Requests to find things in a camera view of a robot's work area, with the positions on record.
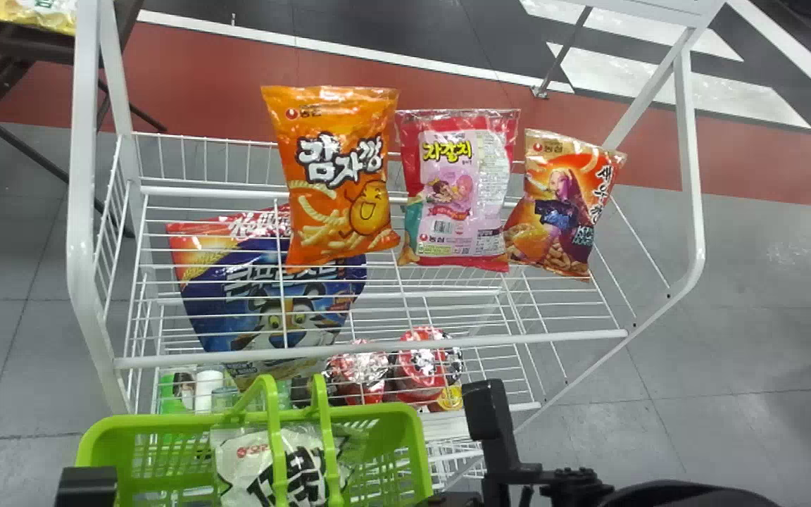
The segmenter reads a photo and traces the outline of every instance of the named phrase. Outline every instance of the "green basket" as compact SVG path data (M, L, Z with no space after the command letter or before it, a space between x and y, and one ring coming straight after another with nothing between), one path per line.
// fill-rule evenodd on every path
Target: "green basket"
M245 412L264 392L264 412ZM313 378L312 405L277 407L277 385L258 376L226 414L120 415L93 424L77 450L76 466L113 466L118 474L116 505L219 505L209 430L215 426L268 429L274 459L277 507L287 507L287 464L280 443L282 423L317 423L324 442L328 505L414 505L432 494L421 420L404 403L331 407L325 380ZM341 492L331 422L367 432L360 464L352 466Z

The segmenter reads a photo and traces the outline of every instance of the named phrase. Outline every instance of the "red floor stripe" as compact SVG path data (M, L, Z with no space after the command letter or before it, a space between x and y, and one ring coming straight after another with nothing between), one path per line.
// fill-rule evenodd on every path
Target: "red floor stripe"
M592 142L627 108L559 93L538 100L516 84L145 23L134 29L125 66L133 103L174 134L272 139L258 90L267 84L396 87L400 108L520 107L522 126ZM70 84L69 68L37 64L0 103L0 121L67 127ZM621 183L679 189L674 118L645 113L621 146L629 154ZM715 118L696 125L705 192L811 205L811 134Z

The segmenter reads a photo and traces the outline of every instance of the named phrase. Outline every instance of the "barcode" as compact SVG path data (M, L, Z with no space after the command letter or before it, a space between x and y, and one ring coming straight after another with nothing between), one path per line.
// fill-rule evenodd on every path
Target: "barcode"
M434 221L434 232L440 234L453 233L453 222L444 222L442 220Z

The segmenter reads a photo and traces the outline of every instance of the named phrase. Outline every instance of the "black mount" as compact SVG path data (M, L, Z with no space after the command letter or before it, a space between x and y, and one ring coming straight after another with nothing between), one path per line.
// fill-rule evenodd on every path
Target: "black mount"
M519 507L531 504L534 485L540 485L540 495L548 497L554 507L593 507L615 490L589 468L544 470L539 463L522 463L500 379L464 385L463 401L471 439L479 441L484 450L482 493L486 507L509 507L509 486L516 484L524 487Z

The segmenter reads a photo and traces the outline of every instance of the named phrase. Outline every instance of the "snack package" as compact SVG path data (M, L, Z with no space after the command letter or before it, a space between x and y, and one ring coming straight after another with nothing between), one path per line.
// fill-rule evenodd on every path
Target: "snack package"
M290 266L386 250L386 126L399 92L360 87L262 87L287 177ZM289 267L291 272L303 268Z
M281 427L280 439L287 462L287 501L290 507L318 507L329 498L325 450L313 426ZM350 468L340 463L345 437L335 437L340 489L346 487ZM215 474L222 507L271 507L274 463L267 431L222 441L215 447Z
M77 0L0 0L0 21L73 36Z
M414 330L406 331L399 339L420 342L442 338L444 338L442 331L436 327L420 325ZM396 398L405 403L426 404L434 401L446 387L445 363L444 350L399 351L396 354L396 363L393 368Z
M357 339L352 343L367 341ZM337 395L345 396L347 404L380 403L389 370L390 362L383 352L344 353L329 360L328 383L335 386Z
M184 308L208 352L332 344L365 285L365 257L340 258L298 273L284 270L280 301L277 251L283 263L290 235L287 205L277 214L271 208L166 229ZM302 358L225 367L245 391L260 373L289 379L324 371L325 362Z
M506 273L499 218L518 109L397 111L409 200L399 264Z
M589 276L593 227L626 160L567 135L526 129L524 196L505 222L509 260Z

